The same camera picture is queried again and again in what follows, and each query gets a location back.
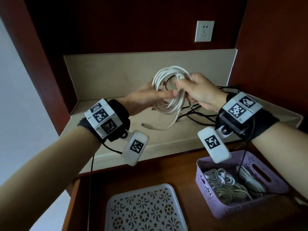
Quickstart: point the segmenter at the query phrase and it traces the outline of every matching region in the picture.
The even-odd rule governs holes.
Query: perforated basket
[[[227,214],[234,213],[239,210],[244,210],[245,208],[263,202],[263,200],[268,199],[269,197],[276,196],[275,194],[264,194],[264,196],[261,198],[257,198],[254,200],[244,200],[243,202],[236,203],[230,206],[227,206],[220,202],[215,192],[210,187],[208,181],[204,177],[202,171],[208,171],[212,168],[224,168],[234,177],[237,182],[239,182],[236,173],[236,166],[240,165],[244,155],[244,151],[235,151],[232,152],[231,155],[232,157],[230,159],[218,164],[214,163],[210,156],[197,160],[196,182],[208,206],[210,207],[210,210],[216,218],[222,218]],[[243,166],[248,169],[251,175],[255,176],[255,178],[264,185],[267,192],[281,194],[287,193],[289,191],[288,185],[249,151],[246,152]],[[264,172],[264,174],[268,176],[268,178],[265,179],[261,174],[259,174],[255,170],[256,167],[259,168],[262,172]]]

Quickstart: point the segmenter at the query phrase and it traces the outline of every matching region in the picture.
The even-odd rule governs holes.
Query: electrical outlet
[[[214,21],[197,21],[195,42],[211,41]]]

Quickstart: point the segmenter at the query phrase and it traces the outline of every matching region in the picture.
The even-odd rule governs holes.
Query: person
[[[227,93],[205,76],[192,73],[193,81],[175,82],[187,99],[208,110],[219,111]],[[118,101],[136,115],[155,101],[174,98],[176,90],[155,91],[151,83]],[[277,122],[252,140],[265,158],[305,198],[308,198],[308,135]],[[0,186],[0,229],[29,230],[44,211],[101,146],[86,128],[78,126],[24,164]]]

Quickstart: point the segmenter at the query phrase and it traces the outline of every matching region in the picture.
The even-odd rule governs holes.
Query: qr code
[[[136,153],[140,153],[142,147],[143,147],[143,143],[139,142],[138,140],[134,140],[132,146],[130,147],[130,149]]]
[[[244,96],[242,99],[240,99],[240,102],[245,105],[247,108],[250,108],[252,105],[254,105],[256,102],[250,99],[247,96]]]
[[[220,145],[215,135],[212,135],[211,137],[208,137],[207,139],[205,139],[205,142],[209,146],[210,149]]]
[[[92,108],[90,108],[91,113],[94,113],[96,110],[98,110],[102,105],[100,103],[97,103]]]
[[[246,112],[246,109],[244,109],[239,104],[233,105],[231,109],[228,110],[228,112],[233,115],[235,118],[239,118],[244,112]]]
[[[108,117],[108,113],[104,109],[99,110],[95,114],[93,114],[95,120],[100,123],[102,120],[104,120],[106,117]]]
[[[109,119],[104,124],[101,125],[103,130],[106,132],[106,134],[109,134],[112,132],[115,128],[117,128],[116,124],[113,122],[112,119]]]

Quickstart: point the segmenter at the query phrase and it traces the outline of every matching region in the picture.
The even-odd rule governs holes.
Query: floral cutout pattern
[[[186,231],[169,184],[115,195],[108,201],[105,231]]]

